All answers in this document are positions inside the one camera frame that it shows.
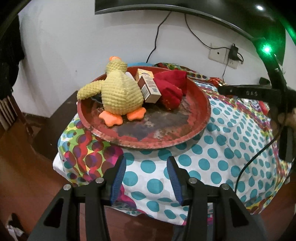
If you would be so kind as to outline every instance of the orange duck foot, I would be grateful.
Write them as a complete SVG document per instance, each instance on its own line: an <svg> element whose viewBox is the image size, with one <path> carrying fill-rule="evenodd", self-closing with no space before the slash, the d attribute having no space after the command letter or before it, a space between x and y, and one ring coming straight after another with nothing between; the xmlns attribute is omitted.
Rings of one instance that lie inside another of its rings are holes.
<svg viewBox="0 0 296 241"><path fill-rule="evenodd" d="M112 127L114 125L121 125L123 123L121 115L115 115L109 111L104 110L99 114L99 118L105 121L106 126Z"/></svg>
<svg viewBox="0 0 296 241"><path fill-rule="evenodd" d="M139 109L136 109L133 112L127 113L126 116L128 117L129 121L141 120L144 118L145 113L146 113L146 109L144 107L141 107Z"/></svg>

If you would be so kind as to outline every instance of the blue gripper pad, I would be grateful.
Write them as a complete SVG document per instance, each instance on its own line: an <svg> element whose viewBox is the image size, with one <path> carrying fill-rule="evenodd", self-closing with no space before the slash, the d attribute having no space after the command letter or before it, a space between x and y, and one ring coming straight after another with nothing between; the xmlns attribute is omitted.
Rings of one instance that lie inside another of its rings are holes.
<svg viewBox="0 0 296 241"><path fill-rule="evenodd" d="M170 177L170 183L173 187L174 190L174 195L176 197L176 200L179 202L180 205L183 203L183 197L182 197L182 187L180 184L180 181L178 179L178 175L176 171L178 171L179 167L177 165L176 169L176 160L173 156L168 157L167 159L167 170L168 170L168 175Z"/></svg>
<svg viewBox="0 0 296 241"><path fill-rule="evenodd" d="M118 171L116 173L113 185L111 187L111 197L110 197L110 202L111 205L117 200L119 190L123 181L124 174L126 172L126 158L122 156L122 160L120 163L120 166L118 168Z"/></svg>

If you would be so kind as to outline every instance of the small cardboard box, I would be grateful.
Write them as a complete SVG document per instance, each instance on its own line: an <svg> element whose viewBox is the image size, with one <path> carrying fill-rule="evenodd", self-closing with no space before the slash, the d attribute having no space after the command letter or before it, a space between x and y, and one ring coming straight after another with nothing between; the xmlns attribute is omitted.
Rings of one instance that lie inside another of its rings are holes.
<svg viewBox="0 0 296 241"><path fill-rule="evenodd" d="M138 69L137 70L137 73L136 73L136 76L135 76L135 79L137 82L139 82L140 78L145 75L145 76L150 76L151 78L154 78L154 75L151 71L149 70L144 70L144 69Z"/></svg>
<svg viewBox="0 0 296 241"><path fill-rule="evenodd" d="M157 88L153 78L151 78L149 75L142 75L138 81L138 86L141 89L144 101L146 103L156 103L161 97L159 89Z"/></svg>

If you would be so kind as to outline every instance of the red round tray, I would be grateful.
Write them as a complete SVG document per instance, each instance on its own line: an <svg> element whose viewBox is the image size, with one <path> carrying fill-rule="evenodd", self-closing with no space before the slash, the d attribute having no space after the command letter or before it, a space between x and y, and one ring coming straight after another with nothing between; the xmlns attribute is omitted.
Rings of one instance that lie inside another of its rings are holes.
<svg viewBox="0 0 296 241"><path fill-rule="evenodd" d="M158 67L129 67L128 72L136 75L137 69L153 73L170 71ZM106 79L106 74L96 80ZM158 149L183 143L207 125L211 107L208 98L193 81L187 79L187 95L177 110L168 111L161 104L144 104L147 112L143 120L129 121L123 116L123 124L107 127L99 114L103 105L91 98L78 101L77 110L82 124L96 136L119 146Z"/></svg>

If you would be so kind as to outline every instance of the barcode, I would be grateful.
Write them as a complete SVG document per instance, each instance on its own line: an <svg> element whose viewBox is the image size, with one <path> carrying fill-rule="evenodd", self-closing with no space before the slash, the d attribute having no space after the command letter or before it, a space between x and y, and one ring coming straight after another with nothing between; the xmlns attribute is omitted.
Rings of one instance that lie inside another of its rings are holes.
<svg viewBox="0 0 296 241"><path fill-rule="evenodd" d="M148 90L148 88L147 88L146 85L143 85L143 87L142 87L142 89L141 89L141 92L142 92L142 95L143 95L143 97L144 97L144 100L147 100L147 98L148 98L149 95L150 95L150 92L149 92L149 90Z"/></svg>

